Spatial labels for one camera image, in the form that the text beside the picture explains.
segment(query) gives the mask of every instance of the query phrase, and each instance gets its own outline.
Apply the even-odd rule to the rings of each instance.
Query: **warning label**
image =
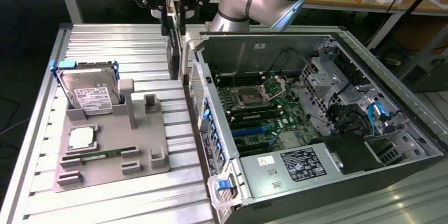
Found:
[[[282,153],[282,159],[286,162],[291,178],[295,182],[327,175],[313,148]]]
[[[75,94],[85,111],[113,109],[107,87],[75,89]]]

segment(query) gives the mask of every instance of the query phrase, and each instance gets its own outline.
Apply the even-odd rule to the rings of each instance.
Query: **hard drive label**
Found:
[[[313,148],[282,153],[282,159],[295,182],[327,175]]]
[[[85,111],[106,110],[113,108],[107,87],[75,89],[75,93]]]

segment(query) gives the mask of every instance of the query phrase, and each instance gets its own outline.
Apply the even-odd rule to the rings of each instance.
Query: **table leg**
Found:
[[[382,42],[382,40],[385,39],[386,35],[389,34],[389,32],[391,31],[394,25],[397,24],[397,22],[399,21],[401,17],[403,15],[403,12],[399,13],[394,13],[390,17],[390,19],[387,20],[387,22],[385,23],[381,31],[378,32],[378,34],[375,35],[371,43],[367,46],[367,49],[375,48],[379,43]]]
[[[77,0],[65,0],[65,1],[66,1],[69,14],[70,14],[71,19],[73,19],[73,23],[77,23],[77,24],[85,23],[82,11],[79,9]]]

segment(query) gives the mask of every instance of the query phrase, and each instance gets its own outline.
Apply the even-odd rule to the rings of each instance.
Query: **green circuit board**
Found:
[[[271,81],[263,86],[218,88],[222,105],[229,114],[254,111],[255,118],[249,122],[238,122],[233,118],[229,120],[233,134],[238,134],[239,131],[257,131],[255,134],[234,136],[241,156],[305,146],[318,137],[291,84],[277,78],[275,74],[269,75],[267,80]]]

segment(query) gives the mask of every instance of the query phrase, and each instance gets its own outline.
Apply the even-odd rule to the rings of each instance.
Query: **circuit board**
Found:
[[[318,136],[290,83],[275,74],[266,80],[262,85],[218,88],[222,105],[234,115],[229,122],[241,156],[309,145]]]

